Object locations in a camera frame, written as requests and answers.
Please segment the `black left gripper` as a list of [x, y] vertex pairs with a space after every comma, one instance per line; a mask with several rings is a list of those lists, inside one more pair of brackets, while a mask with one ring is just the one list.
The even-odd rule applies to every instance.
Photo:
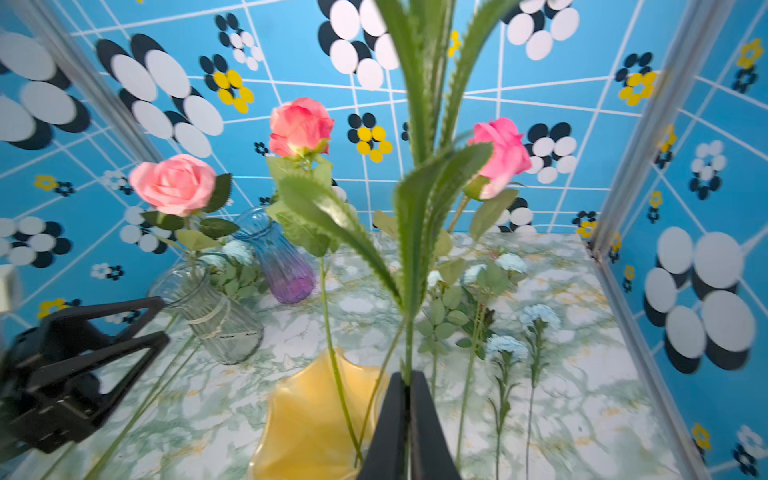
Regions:
[[[67, 308], [18, 335], [1, 367], [1, 459], [28, 450], [52, 453], [99, 430], [168, 345], [162, 331], [133, 338], [165, 306], [155, 296]], [[133, 310], [143, 315], [118, 335], [91, 324]], [[137, 352], [143, 356], [103, 392], [96, 371]]]

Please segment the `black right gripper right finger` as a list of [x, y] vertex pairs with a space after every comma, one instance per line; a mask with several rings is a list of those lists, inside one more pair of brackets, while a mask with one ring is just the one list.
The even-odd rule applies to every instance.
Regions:
[[410, 386], [410, 461], [415, 480], [460, 480], [426, 383]]

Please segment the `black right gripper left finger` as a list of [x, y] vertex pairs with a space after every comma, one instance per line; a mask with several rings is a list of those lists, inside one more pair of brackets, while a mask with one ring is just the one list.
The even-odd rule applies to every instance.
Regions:
[[409, 398], [401, 374], [394, 373], [386, 390], [379, 420], [357, 480], [406, 478]]

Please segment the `yellow ceramic vase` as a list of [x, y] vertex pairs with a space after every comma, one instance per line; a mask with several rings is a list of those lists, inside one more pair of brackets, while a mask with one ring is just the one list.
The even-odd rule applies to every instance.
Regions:
[[[361, 451], [370, 446], [388, 382], [378, 367], [356, 365], [336, 350], [345, 399]], [[354, 479], [361, 466], [339, 400], [330, 353], [277, 382], [248, 479]]]

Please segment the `clear glass vase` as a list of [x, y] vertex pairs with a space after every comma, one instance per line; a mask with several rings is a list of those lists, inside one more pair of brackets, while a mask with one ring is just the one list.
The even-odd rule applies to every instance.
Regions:
[[218, 363], [234, 365], [261, 345], [264, 328], [256, 316], [213, 284], [210, 267], [202, 262], [176, 266], [149, 289], [171, 314], [183, 319]]

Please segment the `light blue carnation stem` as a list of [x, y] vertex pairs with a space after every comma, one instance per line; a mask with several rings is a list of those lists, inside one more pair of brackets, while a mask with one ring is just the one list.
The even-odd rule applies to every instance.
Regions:
[[493, 378], [497, 387], [497, 396], [488, 397], [494, 413], [495, 444], [495, 479], [500, 479], [501, 446], [505, 421], [511, 410], [509, 400], [516, 383], [512, 381], [514, 367], [525, 362], [529, 357], [528, 347], [511, 335], [493, 334], [486, 343], [486, 359], [495, 368]]

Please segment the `light blue carnation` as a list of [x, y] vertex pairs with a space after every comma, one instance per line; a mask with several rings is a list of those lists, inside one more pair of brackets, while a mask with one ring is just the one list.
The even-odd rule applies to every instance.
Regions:
[[488, 142], [459, 146], [454, 139], [460, 105], [477, 57], [513, 1], [486, 1], [470, 20], [463, 48], [449, 68], [452, 1], [380, 1], [381, 14], [403, 71], [414, 167], [395, 190], [401, 274], [393, 276], [358, 215], [331, 188], [327, 171], [333, 121], [308, 98], [285, 104], [270, 119], [270, 173], [277, 200], [269, 215], [288, 239], [315, 257], [340, 244], [355, 250], [391, 293], [402, 313], [404, 381], [412, 377], [414, 320], [425, 299], [436, 244], [459, 193], [492, 156]]
[[528, 417], [525, 441], [525, 478], [530, 478], [530, 446], [533, 421], [533, 402], [535, 390], [541, 373], [547, 364], [543, 360], [546, 346], [547, 330], [557, 331], [561, 328], [561, 320], [556, 312], [545, 304], [525, 307], [521, 322], [525, 327], [525, 340], [530, 351], [530, 392], [528, 400]]

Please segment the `blue purple ribbed glass vase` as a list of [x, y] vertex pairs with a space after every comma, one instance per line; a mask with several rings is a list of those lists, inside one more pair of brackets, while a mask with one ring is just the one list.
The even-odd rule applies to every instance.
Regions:
[[237, 240], [248, 244], [272, 295], [282, 304], [296, 304], [315, 287], [315, 273], [299, 251], [284, 237], [279, 223], [265, 207], [253, 207], [235, 220]]

